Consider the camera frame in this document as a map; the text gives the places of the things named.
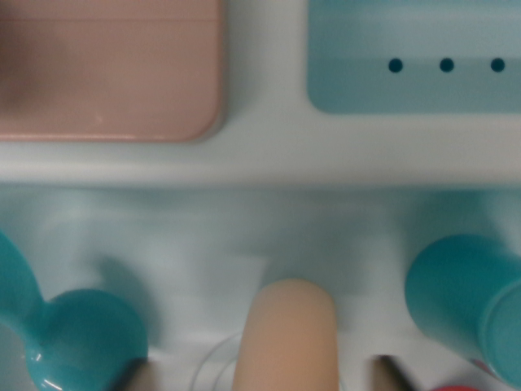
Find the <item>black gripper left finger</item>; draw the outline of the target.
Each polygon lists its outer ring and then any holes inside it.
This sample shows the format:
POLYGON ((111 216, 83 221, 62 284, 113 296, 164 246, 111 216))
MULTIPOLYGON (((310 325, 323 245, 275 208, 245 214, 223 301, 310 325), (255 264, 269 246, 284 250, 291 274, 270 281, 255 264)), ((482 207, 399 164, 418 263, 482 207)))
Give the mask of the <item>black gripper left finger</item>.
POLYGON ((159 365, 148 358, 133 359, 120 381, 120 389, 124 391, 160 390, 159 365))

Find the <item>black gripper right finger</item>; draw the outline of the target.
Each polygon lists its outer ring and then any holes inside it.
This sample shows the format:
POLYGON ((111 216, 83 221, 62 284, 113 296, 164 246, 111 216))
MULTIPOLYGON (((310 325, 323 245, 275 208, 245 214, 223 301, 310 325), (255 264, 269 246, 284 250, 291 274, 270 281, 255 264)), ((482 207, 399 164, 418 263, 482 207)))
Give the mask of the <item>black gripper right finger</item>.
POLYGON ((414 391, 416 387, 410 378, 400 369, 391 355, 379 355, 372 358, 372 391, 414 391))

